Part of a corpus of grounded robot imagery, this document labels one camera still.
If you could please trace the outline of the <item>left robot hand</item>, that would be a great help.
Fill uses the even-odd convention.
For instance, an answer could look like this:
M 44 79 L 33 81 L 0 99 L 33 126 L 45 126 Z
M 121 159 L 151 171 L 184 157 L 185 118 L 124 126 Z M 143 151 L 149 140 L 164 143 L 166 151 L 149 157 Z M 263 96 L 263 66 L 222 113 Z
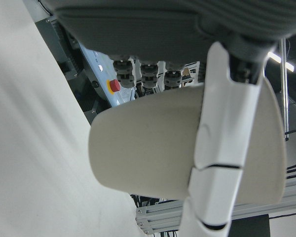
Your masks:
M 268 52 L 296 34 L 296 0 L 48 0 L 86 48 L 129 86 L 134 56 L 169 90 L 108 109 L 88 153 L 102 185 L 184 201 L 183 237 L 226 237 L 236 203 L 277 203 L 286 179 Z

